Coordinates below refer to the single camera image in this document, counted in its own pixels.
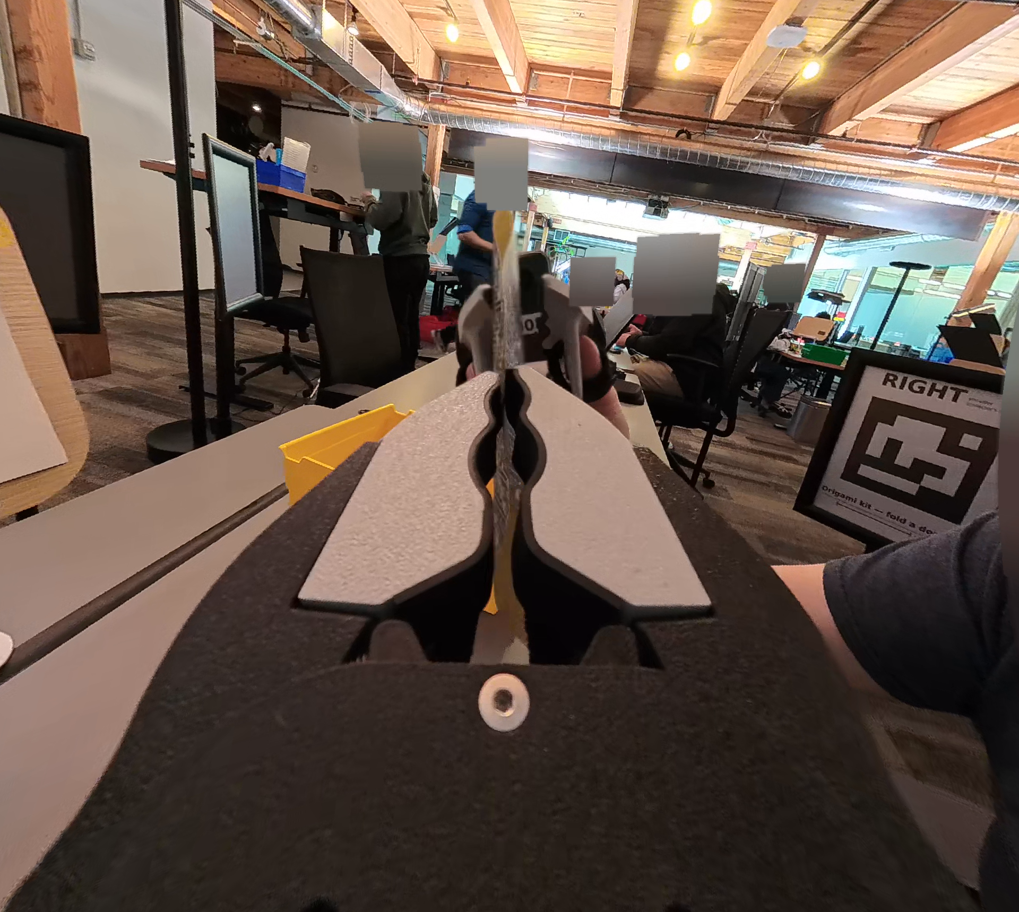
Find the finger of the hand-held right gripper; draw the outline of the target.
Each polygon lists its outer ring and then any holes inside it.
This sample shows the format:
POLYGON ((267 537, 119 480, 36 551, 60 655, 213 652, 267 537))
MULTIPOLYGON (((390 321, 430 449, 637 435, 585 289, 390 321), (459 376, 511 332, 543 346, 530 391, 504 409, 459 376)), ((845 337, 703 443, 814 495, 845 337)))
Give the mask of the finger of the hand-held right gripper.
POLYGON ((552 274, 543 275, 543 341, 572 342, 587 333, 593 320, 589 306, 573 305, 567 283, 552 274))
POLYGON ((495 370, 495 306, 492 285, 483 283, 468 297, 459 316, 459 373, 495 370))

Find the person's right forearm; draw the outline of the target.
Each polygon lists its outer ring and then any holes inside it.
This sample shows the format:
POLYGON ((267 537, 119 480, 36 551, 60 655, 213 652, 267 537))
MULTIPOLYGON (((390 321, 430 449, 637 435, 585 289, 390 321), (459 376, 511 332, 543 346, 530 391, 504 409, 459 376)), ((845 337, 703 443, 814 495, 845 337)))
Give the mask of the person's right forearm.
POLYGON ((834 623, 823 587, 824 564, 775 564, 771 568, 821 634, 834 664, 853 690, 890 699, 859 664, 834 623))

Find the person's right hand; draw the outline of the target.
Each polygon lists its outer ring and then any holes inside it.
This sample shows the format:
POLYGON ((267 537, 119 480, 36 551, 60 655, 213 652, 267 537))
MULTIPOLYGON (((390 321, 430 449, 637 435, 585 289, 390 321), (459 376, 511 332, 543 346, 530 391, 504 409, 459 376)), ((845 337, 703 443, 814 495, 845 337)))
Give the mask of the person's right hand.
POLYGON ((627 416, 618 398, 615 377, 608 371, 605 352, 589 335, 579 338, 584 400, 626 439, 630 439, 627 416))

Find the black uplight floor lamp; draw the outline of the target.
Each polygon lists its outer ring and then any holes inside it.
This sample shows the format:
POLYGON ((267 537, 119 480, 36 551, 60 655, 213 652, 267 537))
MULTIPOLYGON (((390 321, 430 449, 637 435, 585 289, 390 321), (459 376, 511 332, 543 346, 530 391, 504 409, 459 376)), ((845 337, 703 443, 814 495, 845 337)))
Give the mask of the black uplight floor lamp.
POLYGON ((887 324, 888 322, 890 322, 890 319, 898 304, 899 297, 902 294, 904 286, 908 281, 909 275, 914 272, 929 271, 931 269, 931 266, 928 264, 922 262, 907 261, 907 260, 895 260, 891 263, 890 267, 900 271, 901 276, 899 278, 898 284, 895 287, 894 293, 891 296, 891 299, 884 308, 884 315, 882 321, 880 321, 877 331, 876 333, 874 333, 873 339, 871 340, 871 345, 869 348, 872 352, 877 352, 878 350, 880 340, 882 339, 882 336, 884 334, 884 329, 887 327, 887 324))

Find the yellow plastic bin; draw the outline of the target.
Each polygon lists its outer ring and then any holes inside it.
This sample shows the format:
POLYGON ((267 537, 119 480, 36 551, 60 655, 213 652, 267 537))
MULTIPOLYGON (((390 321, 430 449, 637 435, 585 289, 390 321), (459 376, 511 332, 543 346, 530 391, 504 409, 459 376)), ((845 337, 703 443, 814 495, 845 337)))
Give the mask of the yellow plastic bin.
POLYGON ((281 445, 288 503, 293 506, 360 447, 376 444, 413 414, 389 404, 281 445))

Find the wooden top standing desk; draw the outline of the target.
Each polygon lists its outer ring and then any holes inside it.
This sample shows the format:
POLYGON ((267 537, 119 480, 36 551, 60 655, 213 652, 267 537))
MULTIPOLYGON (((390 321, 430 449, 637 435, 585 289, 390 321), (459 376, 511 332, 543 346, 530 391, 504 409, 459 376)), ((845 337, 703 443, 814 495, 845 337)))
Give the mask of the wooden top standing desk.
MULTIPOLYGON (((142 169, 158 172, 168 179, 175 180, 175 163, 155 159, 142 159, 139 162, 142 169)), ((207 180, 204 170, 192 169, 193 190, 207 193, 207 180)), ((360 205, 336 203, 314 195, 292 189, 279 187, 259 181, 258 199, 260 209, 268 216, 280 219, 290 219, 312 225, 319 225, 329 230, 328 250, 338 252, 340 242, 346 233, 351 243, 355 234, 369 234, 364 222, 364 209, 360 205)))

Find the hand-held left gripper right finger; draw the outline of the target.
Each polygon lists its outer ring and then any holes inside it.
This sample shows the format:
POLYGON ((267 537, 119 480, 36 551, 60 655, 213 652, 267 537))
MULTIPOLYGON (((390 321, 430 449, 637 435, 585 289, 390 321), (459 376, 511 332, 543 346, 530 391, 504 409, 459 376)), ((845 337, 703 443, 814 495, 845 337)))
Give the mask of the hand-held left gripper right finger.
POLYGON ((506 375, 521 479, 512 576, 529 664, 580 664, 603 629, 713 616, 630 440, 530 368, 506 375))

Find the black framed grey panel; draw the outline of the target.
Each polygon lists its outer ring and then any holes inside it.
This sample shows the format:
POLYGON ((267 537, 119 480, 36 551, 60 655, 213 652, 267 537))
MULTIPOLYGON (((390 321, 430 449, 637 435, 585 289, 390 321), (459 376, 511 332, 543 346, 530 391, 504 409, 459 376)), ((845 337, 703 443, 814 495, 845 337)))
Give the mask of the black framed grey panel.
POLYGON ((2 115, 1 206, 52 332, 100 333, 89 139, 2 115))

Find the grey trash can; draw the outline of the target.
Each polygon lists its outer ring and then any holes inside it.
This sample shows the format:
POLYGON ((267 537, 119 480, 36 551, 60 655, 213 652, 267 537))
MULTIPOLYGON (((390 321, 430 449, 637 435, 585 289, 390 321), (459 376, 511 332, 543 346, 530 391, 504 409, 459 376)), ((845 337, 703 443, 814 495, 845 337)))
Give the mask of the grey trash can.
POLYGON ((785 432, 797 444, 815 447, 830 412, 832 404, 825 399, 802 396, 785 428, 785 432))

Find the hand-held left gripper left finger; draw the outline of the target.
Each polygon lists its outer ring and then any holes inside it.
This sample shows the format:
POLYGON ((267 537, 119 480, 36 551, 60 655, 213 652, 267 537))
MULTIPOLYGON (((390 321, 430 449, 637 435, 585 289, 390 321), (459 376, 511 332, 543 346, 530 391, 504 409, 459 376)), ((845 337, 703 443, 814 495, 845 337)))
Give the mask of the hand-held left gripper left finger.
POLYGON ((493 582, 502 385, 483 373, 384 436, 299 589, 311 611, 409 624, 432 662, 467 664, 493 582))

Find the white board on black stand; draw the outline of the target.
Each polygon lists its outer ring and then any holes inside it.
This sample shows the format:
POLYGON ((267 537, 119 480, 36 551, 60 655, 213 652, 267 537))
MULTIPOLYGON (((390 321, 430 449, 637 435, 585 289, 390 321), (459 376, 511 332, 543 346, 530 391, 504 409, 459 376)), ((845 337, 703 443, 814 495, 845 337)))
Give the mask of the white board on black stand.
POLYGON ((205 181, 214 260, 214 350, 218 438, 231 435, 235 423, 234 319, 265 299, 257 161, 209 135, 202 136, 205 181))

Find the black floor lamp pole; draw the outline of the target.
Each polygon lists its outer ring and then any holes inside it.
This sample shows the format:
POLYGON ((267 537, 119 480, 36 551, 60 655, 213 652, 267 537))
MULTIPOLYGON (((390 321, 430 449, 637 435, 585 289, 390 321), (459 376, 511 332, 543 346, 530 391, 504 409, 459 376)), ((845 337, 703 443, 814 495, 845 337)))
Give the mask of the black floor lamp pole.
POLYGON ((163 10, 175 164, 175 200, 183 276, 189 417, 184 421, 164 424, 149 433, 146 438, 146 453, 153 464, 185 455, 206 446, 209 438, 215 437, 209 431, 204 384, 183 0, 163 0, 163 10))

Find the black framed marker sign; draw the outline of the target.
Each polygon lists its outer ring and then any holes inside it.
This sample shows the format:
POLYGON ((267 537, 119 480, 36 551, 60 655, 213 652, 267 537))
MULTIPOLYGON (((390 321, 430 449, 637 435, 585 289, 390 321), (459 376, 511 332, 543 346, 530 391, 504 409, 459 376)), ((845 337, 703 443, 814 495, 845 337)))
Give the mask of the black framed marker sign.
POLYGON ((853 350, 794 509, 869 551, 996 511, 1004 375, 853 350))

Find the blue storage bins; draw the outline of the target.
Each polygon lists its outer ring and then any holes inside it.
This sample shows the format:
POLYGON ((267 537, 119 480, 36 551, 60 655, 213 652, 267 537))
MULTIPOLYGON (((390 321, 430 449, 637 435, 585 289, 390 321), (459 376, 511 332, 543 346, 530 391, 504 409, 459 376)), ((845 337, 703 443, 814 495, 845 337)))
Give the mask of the blue storage bins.
POLYGON ((304 193, 307 187, 311 145, 284 137, 281 145, 267 143, 257 154, 258 185, 304 193))

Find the silver ventilation duct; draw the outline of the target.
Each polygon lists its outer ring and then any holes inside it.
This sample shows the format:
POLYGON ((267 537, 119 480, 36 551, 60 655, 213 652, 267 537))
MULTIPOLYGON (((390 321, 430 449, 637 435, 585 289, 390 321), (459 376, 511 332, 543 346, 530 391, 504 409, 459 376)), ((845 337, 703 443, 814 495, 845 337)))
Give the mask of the silver ventilation duct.
POLYGON ((761 180, 784 180, 806 187, 841 187, 845 192, 883 195, 930 206, 966 208, 980 212, 1016 213, 1017 186, 994 189, 962 186, 956 170, 930 167, 930 157, 921 158, 921 167, 909 167, 909 159, 853 151, 861 142, 839 138, 813 139, 792 129, 746 124, 723 124, 705 117, 672 116, 653 112, 649 118, 668 119, 669 125, 646 129, 623 129, 610 124, 612 116, 587 116, 553 110, 539 112, 540 121, 530 127, 507 116, 487 116, 477 112, 442 109, 441 102, 423 100, 403 91, 378 59, 343 26, 319 6, 301 0, 256 0, 278 14, 290 26, 292 37, 306 47, 312 61, 351 89, 360 92, 359 101, 350 102, 314 81, 303 65, 294 65, 266 45, 256 42, 256 53, 269 59, 279 70, 300 85, 328 99, 353 118, 367 121, 400 121, 418 127, 444 126, 470 132, 476 144, 485 138, 506 137, 528 140, 528 167, 545 172, 538 160, 538 146, 546 153, 552 147, 569 151, 599 152, 625 157, 656 159, 663 166, 686 170, 745 172, 761 180))

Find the black mesh office chair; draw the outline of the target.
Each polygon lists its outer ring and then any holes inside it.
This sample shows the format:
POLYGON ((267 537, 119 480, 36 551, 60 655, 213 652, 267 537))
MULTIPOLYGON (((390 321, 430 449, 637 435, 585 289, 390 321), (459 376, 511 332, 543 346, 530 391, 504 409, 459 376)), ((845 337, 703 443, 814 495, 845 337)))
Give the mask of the black mesh office chair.
POLYGON ((300 248, 321 374, 314 403, 330 409, 401 377, 401 343, 376 255, 300 248))

